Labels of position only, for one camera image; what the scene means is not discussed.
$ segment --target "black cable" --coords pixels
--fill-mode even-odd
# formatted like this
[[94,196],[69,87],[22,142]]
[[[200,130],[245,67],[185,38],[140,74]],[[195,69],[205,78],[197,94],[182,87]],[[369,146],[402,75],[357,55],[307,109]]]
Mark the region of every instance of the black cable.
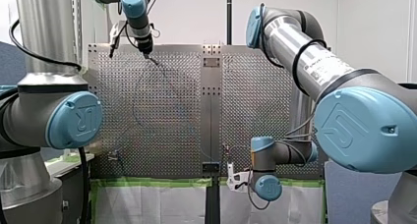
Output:
[[73,63],[73,62],[64,62],[64,61],[58,61],[58,60],[53,60],[53,59],[49,59],[46,58],[44,56],[38,55],[28,49],[26,49],[21,43],[19,43],[19,41],[15,38],[15,29],[16,27],[19,25],[20,21],[16,20],[15,23],[10,27],[9,29],[9,36],[10,39],[12,40],[12,42],[16,45],[16,47],[18,47],[20,50],[22,50],[24,53],[26,53],[27,55],[29,55],[30,57],[33,57],[35,59],[44,61],[46,63],[50,63],[50,64],[57,64],[57,65],[65,65],[65,66],[71,66],[76,68],[78,71],[80,71],[82,69],[81,65],[77,64],[77,63]]
[[150,13],[150,10],[152,9],[153,5],[155,4],[156,0],[153,0],[152,4],[149,6],[148,14]]
[[83,209],[81,211],[80,224],[87,224],[89,213],[89,166],[87,165],[86,152],[83,147],[79,148],[79,154],[83,172]]
[[297,69],[298,69],[298,62],[300,61],[301,55],[306,51],[307,48],[309,48],[311,45],[319,43],[324,48],[328,48],[328,45],[325,41],[321,39],[313,39],[307,42],[307,44],[301,46],[300,50],[298,51],[297,55],[294,58],[294,62],[292,63],[292,78],[294,79],[294,83],[297,85],[297,87],[306,95],[309,95],[306,90],[301,86],[300,80],[298,79]]
[[120,40],[120,35],[122,34],[123,29],[125,29],[127,25],[128,25],[128,22],[126,21],[126,24],[124,26],[122,26],[122,28],[120,29],[119,33],[117,33],[116,40],[114,41],[114,44],[110,45],[110,54],[108,55],[108,57],[110,59],[113,58],[114,50],[116,49],[116,45],[118,45],[118,42]]
[[14,94],[18,93],[18,89],[16,87],[8,89],[0,94],[0,100],[6,99]]
[[267,209],[268,207],[269,207],[269,204],[270,204],[270,202],[268,201],[267,202],[267,204],[265,205],[265,206],[263,206],[263,207],[259,207],[259,206],[257,206],[255,203],[254,203],[254,200],[252,199],[252,196],[251,196],[251,174],[253,173],[253,170],[252,170],[252,166],[251,167],[249,167],[249,174],[248,174],[248,197],[249,197],[249,201],[251,202],[251,204],[257,209],[257,210],[260,210],[260,211],[263,211],[263,210],[265,210],[265,209]]
[[281,68],[283,69],[284,67],[280,64],[275,63],[269,56],[268,56],[268,52],[267,52],[267,47],[265,45],[266,42],[266,38],[265,38],[265,31],[264,31],[264,8],[265,8],[265,4],[262,3],[261,7],[260,7],[260,19],[261,19],[261,43],[262,43],[262,48],[264,50],[264,54],[265,57],[267,57],[268,61],[270,63],[272,63],[275,67]]

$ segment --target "silver robot arm segment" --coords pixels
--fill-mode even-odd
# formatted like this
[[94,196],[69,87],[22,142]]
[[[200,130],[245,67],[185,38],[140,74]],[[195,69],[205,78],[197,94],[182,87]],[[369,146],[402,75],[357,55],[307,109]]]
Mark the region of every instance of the silver robot arm segment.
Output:
[[[88,83],[79,73],[71,0],[17,0],[17,4],[23,44],[16,43],[30,54],[26,56],[27,74],[18,85],[7,91],[0,86],[0,202],[4,214],[0,219],[7,222],[0,221],[58,224],[62,223],[62,184],[50,178],[40,148],[84,152],[82,147],[93,140],[101,125],[101,103],[88,92]],[[11,28],[12,37],[17,24]],[[87,163],[82,167],[87,174]],[[83,223],[87,185],[85,179]]]
[[138,49],[145,55],[153,50],[153,39],[148,17],[148,4],[150,0],[97,0],[100,3],[110,4],[120,2],[126,15],[127,23],[118,26],[112,31],[112,47],[117,48],[119,33],[126,28],[128,36],[134,37],[138,43]]
[[[306,12],[261,7],[254,9],[248,22],[247,45],[277,59],[293,74],[299,89],[316,101],[316,135],[332,160],[359,172],[387,174],[412,169],[417,165],[416,91],[375,70],[350,67],[322,42],[319,23]],[[306,109],[293,107],[291,120],[297,110]],[[279,181],[262,179],[278,164],[276,144],[269,138],[252,139],[251,184],[266,200],[280,190]]]

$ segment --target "white wall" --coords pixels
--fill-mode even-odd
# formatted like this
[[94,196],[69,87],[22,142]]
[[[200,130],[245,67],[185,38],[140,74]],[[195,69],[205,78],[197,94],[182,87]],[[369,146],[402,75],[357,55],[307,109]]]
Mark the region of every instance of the white wall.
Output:
[[[337,0],[233,0],[233,44],[245,44],[246,23],[261,2],[278,8],[301,9],[317,17],[326,39],[336,46]],[[110,7],[112,23],[120,19]],[[161,31],[156,43],[226,42],[226,0],[157,0],[150,21]]]
[[[12,43],[9,38],[9,27],[18,18],[16,0],[0,0],[0,41]],[[16,28],[15,37],[21,41],[20,28]]]
[[337,54],[355,68],[407,82],[411,1],[338,0]]
[[337,0],[233,0],[234,44],[245,44],[246,23],[254,7],[266,6],[304,10],[314,15],[322,26],[329,46],[336,47]]

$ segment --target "metal pole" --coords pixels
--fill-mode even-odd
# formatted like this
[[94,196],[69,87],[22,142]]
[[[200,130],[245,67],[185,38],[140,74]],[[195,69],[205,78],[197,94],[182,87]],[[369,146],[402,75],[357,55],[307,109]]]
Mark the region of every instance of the metal pole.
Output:
[[227,45],[232,44],[232,0],[227,0]]

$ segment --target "robotic arm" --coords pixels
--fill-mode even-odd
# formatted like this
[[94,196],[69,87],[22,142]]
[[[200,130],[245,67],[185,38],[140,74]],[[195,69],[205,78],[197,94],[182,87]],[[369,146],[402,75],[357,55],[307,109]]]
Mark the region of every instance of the robotic arm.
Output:
[[127,28],[129,36],[134,37],[138,49],[145,55],[153,50],[153,40],[148,18],[148,3],[150,0],[97,0],[103,4],[120,2],[127,18],[127,27],[116,28],[112,31],[112,47],[117,48],[118,36],[123,28]]
[[[377,174],[415,167],[416,92],[375,70],[350,67],[323,43],[319,23],[308,13],[263,6],[251,13],[247,45],[279,60],[292,73],[303,97],[316,102],[317,138],[332,160],[350,170]],[[309,161],[315,160],[313,144],[291,145]],[[288,159],[283,150],[288,144],[269,137],[253,138],[251,146],[251,187],[262,199],[276,200],[281,186],[275,164],[300,161]]]

